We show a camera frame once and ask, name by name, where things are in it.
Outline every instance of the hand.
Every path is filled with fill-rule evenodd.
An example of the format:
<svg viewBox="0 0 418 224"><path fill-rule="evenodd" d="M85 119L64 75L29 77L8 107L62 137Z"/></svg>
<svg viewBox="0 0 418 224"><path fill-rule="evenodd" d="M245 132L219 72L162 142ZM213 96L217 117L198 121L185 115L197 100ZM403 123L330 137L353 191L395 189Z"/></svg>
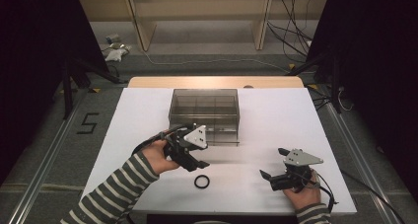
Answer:
<svg viewBox="0 0 418 224"><path fill-rule="evenodd" d="M164 156L163 149L166 144L166 140L157 140L142 149L142 154L148 159L148 162L151 164L151 167L157 175L179 167L179 164L167 160Z"/></svg>
<svg viewBox="0 0 418 224"><path fill-rule="evenodd" d="M311 181L316 182L316 171L312 171ZM320 189L308 184L302 191L295 193L291 188L283 189L285 195L290 199L295 210L299 210L308 205L320 203Z"/></svg>

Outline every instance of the black o-ring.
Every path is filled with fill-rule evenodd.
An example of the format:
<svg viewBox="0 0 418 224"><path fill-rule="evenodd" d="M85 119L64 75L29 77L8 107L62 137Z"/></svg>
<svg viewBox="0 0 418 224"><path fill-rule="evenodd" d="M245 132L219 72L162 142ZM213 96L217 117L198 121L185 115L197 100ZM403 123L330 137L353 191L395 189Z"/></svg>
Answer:
<svg viewBox="0 0 418 224"><path fill-rule="evenodd" d="M206 184L206 186L199 186L198 184L197 184L197 180L199 180L200 178L205 178L206 179L206 181L208 181L208 183ZM210 184L210 180L209 180L209 178L207 177L207 176L205 176L205 175L199 175L199 176L197 176L196 177L196 179L194 179L194 185L196 186L196 187L198 187L198 188L207 188L207 187L209 187L209 184Z"/></svg>

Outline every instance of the white tabletop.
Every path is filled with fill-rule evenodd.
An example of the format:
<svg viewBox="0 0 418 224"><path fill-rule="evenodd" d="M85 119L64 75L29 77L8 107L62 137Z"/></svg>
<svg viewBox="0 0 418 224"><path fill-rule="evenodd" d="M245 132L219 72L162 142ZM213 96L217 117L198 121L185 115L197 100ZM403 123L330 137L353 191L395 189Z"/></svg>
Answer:
<svg viewBox="0 0 418 224"><path fill-rule="evenodd" d="M339 202L332 213L355 213L308 91L238 89L238 94L240 145L193 151L196 159L211 165L191 173L179 168L161 174L133 209L176 214L293 214L294 209L283 192L273 191L259 170L272 176L283 175L284 157L277 149L298 148L324 160L323 164L311 167L325 178ZM172 95L173 89L123 90L83 195L121 167L139 143L169 127ZM209 177L208 188L194 186L198 175ZM322 202L328 200L323 192Z"/></svg>

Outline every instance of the printed number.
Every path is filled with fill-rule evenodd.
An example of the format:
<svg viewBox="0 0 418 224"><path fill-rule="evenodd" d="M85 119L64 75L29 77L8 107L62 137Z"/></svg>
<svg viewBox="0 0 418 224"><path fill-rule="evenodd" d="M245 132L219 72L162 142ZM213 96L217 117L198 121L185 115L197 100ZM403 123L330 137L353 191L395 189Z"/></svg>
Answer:
<svg viewBox="0 0 418 224"><path fill-rule="evenodd" d="M92 127L92 129L90 129L90 131L78 131L77 134L92 134L95 131L97 123L86 122L89 115L99 115L99 114L97 112L86 113L86 116L84 116L84 120L81 123L81 125L90 125Z"/></svg>

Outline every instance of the striped shirt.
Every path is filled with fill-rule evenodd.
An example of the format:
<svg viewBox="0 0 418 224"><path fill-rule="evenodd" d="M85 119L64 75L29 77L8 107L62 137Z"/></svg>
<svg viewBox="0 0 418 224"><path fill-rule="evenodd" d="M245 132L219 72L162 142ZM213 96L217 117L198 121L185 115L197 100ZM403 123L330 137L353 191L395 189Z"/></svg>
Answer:
<svg viewBox="0 0 418 224"><path fill-rule="evenodd" d="M85 195L61 223L121 223L142 192L158 178L142 152L138 152ZM296 215L300 224L330 223L328 209L323 203L297 210Z"/></svg>
<svg viewBox="0 0 418 224"><path fill-rule="evenodd" d="M331 215L323 203L308 205L296 210L299 224L326 224L331 223Z"/></svg>

